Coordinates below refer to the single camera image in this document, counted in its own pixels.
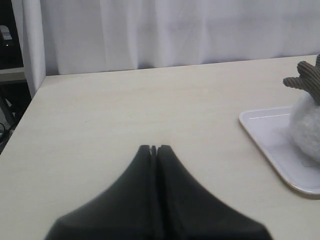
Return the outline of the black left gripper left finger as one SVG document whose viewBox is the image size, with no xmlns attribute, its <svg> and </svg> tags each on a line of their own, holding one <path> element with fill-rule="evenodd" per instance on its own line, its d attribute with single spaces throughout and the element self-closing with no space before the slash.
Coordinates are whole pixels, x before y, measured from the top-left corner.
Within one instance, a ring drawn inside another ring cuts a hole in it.
<svg viewBox="0 0 320 240">
<path fill-rule="evenodd" d="M 47 240 L 155 240 L 157 192 L 154 146 L 141 145 L 103 193 L 58 218 Z"/>
</svg>

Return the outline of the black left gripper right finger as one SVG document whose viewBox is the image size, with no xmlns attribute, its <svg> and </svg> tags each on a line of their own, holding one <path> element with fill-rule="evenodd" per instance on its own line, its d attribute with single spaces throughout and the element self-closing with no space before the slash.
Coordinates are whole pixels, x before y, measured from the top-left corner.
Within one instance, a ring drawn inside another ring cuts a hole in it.
<svg viewBox="0 0 320 240">
<path fill-rule="evenodd" d="M 157 150 L 158 196 L 167 240 L 270 240 L 260 222 L 205 189 L 169 145 Z"/>
</svg>

